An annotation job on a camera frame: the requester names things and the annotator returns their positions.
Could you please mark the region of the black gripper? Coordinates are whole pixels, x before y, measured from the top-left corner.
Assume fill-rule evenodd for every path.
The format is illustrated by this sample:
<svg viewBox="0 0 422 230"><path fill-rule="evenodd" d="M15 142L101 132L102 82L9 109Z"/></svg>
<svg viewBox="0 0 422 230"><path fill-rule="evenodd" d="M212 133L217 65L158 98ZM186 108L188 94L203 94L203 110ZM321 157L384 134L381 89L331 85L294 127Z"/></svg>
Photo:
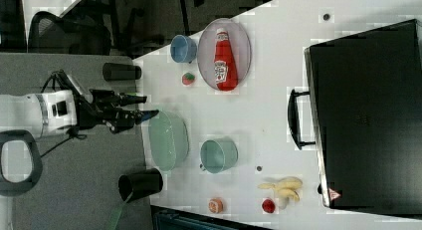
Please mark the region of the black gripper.
<svg viewBox="0 0 422 230"><path fill-rule="evenodd" d="M111 133L123 131L124 126L141 124L159 114L152 111L123 111L122 107L144 104L145 96L116 94L114 91L90 90L89 100L81 94L74 94L77 111L78 130L92 129L97 125L106 125Z"/></svg>

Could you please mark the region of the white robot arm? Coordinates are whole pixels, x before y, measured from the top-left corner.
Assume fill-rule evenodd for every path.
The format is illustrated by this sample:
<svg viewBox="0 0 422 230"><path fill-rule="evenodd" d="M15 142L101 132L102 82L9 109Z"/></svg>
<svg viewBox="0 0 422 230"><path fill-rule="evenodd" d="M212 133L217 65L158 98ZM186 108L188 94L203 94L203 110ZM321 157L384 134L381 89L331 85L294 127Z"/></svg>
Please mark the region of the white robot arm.
<svg viewBox="0 0 422 230"><path fill-rule="evenodd" d="M24 96L1 96L1 130L25 130L35 139L75 134L104 124L111 133L129 130L159 114L158 110L125 110L143 104L146 97L91 90L81 95L70 90Z"/></svg>

